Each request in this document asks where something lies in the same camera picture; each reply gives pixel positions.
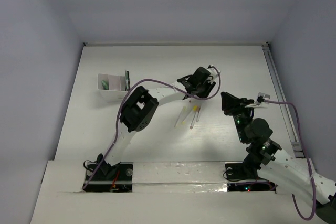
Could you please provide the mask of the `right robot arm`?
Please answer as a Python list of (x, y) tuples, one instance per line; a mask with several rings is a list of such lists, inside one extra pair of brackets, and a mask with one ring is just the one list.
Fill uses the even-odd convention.
[(311, 206), (307, 218), (318, 216), (326, 223), (335, 223), (335, 181), (306, 166), (271, 139), (272, 129), (266, 120), (254, 117), (254, 110), (270, 96), (259, 93), (258, 99), (238, 98), (228, 92), (221, 93), (222, 111), (232, 116), (240, 143), (246, 144), (247, 156), (240, 163), (226, 163), (224, 178), (229, 182), (268, 180), (283, 188), (293, 198), (300, 198)]

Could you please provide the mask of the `green correction tape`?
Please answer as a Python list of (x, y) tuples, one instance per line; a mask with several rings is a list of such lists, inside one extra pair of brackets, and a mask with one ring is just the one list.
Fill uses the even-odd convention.
[(101, 85), (102, 85), (102, 88), (103, 88), (104, 90), (108, 90), (108, 89), (109, 89), (109, 83), (108, 83), (107, 81), (102, 80), (102, 81), (101, 81)]

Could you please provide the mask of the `white foam front board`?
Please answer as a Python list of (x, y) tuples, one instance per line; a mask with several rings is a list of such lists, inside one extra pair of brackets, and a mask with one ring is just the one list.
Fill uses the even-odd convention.
[(32, 223), (302, 223), (289, 195), (198, 192), (145, 186), (134, 193), (86, 193), (82, 162), (50, 161)]

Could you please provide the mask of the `green ink pen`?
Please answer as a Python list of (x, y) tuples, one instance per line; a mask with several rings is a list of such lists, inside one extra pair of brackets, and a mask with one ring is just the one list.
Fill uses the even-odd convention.
[(125, 90), (126, 90), (126, 91), (129, 91), (130, 88), (131, 88), (131, 85), (130, 85), (129, 71), (126, 70), (126, 71), (125, 71)]

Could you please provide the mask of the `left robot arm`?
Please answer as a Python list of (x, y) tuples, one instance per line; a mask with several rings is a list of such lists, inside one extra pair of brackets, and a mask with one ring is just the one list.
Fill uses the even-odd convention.
[[(151, 122), (158, 107), (192, 98), (199, 101), (215, 97), (221, 87), (221, 72), (214, 66), (199, 67), (193, 74), (181, 77), (172, 84), (154, 79), (137, 82), (121, 101), (116, 117), (115, 134), (109, 147), (97, 156), (86, 183), (98, 177), (110, 180), (118, 172), (123, 153), (137, 132)], [(210, 95), (214, 87), (217, 91)]]

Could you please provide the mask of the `white divided container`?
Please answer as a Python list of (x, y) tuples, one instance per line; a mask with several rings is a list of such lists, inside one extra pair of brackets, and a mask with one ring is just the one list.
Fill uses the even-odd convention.
[[(109, 89), (104, 90), (101, 81), (105, 80), (109, 83)], [(103, 99), (108, 102), (122, 101), (128, 91), (125, 90), (125, 72), (124, 75), (98, 74), (97, 88)]]

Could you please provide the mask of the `pink white marker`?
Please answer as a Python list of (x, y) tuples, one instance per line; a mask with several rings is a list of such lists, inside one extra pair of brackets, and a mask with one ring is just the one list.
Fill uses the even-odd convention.
[(198, 114), (199, 114), (199, 106), (195, 106), (194, 107), (194, 116), (193, 116), (193, 119), (191, 121), (191, 125), (190, 125), (190, 129), (192, 130), (196, 121), (197, 121), (197, 118), (198, 118)]

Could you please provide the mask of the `aluminium side rail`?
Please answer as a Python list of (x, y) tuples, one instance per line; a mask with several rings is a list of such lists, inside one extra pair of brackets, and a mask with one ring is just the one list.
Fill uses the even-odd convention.
[[(272, 58), (271, 55), (271, 51), (268, 45), (263, 45), (262, 46), (262, 50), (266, 59), (266, 63), (270, 72), (270, 76), (275, 88), (275, 93), (276, 93), (276, 99), (272, 100), (277, 100), (279, 102), (286, 102), (286, 98), (280, 83), (280, 79), (275, 67), (275, 63), (274, 60)], [(281, 104), (280, 105), (280, 109), (281, 109), (281, 113), (282, 113), (282, 117), (284, 119), (285, 125), (286, 125), (286, 129), (291, 141), (291, 145), (292, 145), (292, 149), (294, 152), (294, 156), (295, 158), (305, 158), (305, 155), (303, 153), (300, 141), (299, 141), (299, 136), (296, 132), (296, 128), (295, 128), (295, 124), (293, 122), (293, 119), (291, 117), (291, 113), (290, 113), (290, 107), (288, 107), (287, 104)]]

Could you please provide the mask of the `yellow-green highlighter pen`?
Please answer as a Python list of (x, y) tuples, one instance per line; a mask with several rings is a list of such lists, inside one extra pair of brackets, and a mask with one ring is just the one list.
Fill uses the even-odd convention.
[(183, 106), (182, 109), (181, 109), (181, 111), (180, 111), (180, 113), (179, 113), (179, 115), (178, 115), (178, 117), (177, 117), (177, 119), (176, 119), (176, 122), (174, 124), (174, 128), (176, 128), (178, 126), (180, 118), (183, 115), (183, 113), (184, 113), (185, 110), (186, 110), (186, 106)]

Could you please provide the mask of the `orange banded white marker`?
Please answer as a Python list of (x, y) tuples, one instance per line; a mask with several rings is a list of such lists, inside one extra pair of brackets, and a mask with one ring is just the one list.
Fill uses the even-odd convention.
[(200, 117), (201, 117), (201, 106), (198, 106), (197, 107), (197, 110), (196, 110), (196, 121), (199, 122), (200, 120)]

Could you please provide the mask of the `yellow marker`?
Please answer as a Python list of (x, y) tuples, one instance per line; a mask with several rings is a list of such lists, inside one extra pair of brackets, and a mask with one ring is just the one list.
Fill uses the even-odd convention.
[(186, 116), (182, 119), (181, 124), (184, 124), (186, 122), (187, 118), (190, 115), (194, 114), (196, 112), (196, 110), (197, 110), (197, 106), (194, 106), (189, 112), (187, 112)]

